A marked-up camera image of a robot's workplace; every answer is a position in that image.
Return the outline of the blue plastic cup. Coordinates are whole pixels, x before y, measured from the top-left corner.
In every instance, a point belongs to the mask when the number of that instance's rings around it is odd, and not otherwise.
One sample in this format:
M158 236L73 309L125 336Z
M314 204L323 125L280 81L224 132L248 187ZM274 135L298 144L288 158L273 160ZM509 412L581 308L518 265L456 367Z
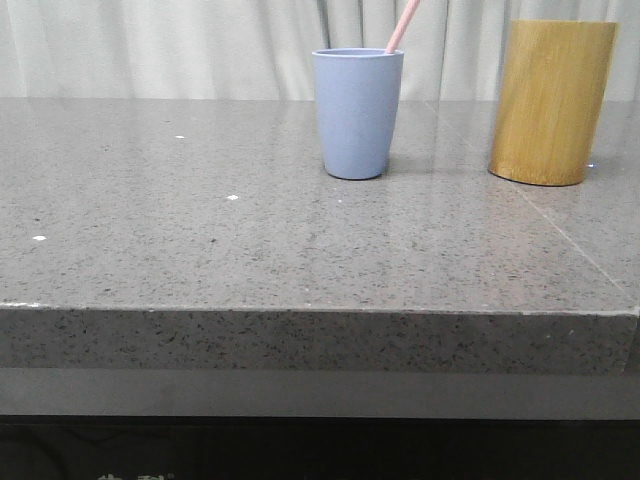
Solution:
M314 51L312 58L326 172L346 180L380 176L389 162L404 53L337 48Z

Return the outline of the bamboo wooden cup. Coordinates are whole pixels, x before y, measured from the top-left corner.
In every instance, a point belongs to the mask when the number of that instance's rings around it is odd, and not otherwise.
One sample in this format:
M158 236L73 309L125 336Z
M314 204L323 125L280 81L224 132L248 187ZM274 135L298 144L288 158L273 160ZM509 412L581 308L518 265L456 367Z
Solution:
M615 22L512 21L490 173L540 186L584 180L617 30Z

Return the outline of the white curtain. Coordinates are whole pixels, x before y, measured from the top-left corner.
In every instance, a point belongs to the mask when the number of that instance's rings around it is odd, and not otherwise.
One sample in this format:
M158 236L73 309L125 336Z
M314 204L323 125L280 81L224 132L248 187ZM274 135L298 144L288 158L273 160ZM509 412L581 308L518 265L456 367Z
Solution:
M308 100L311 54L381 48L401 1L5 1L5 97ZM515 19L611 21L606 96L639 96L635 1L424 1L404 35L402 96L490 101Z

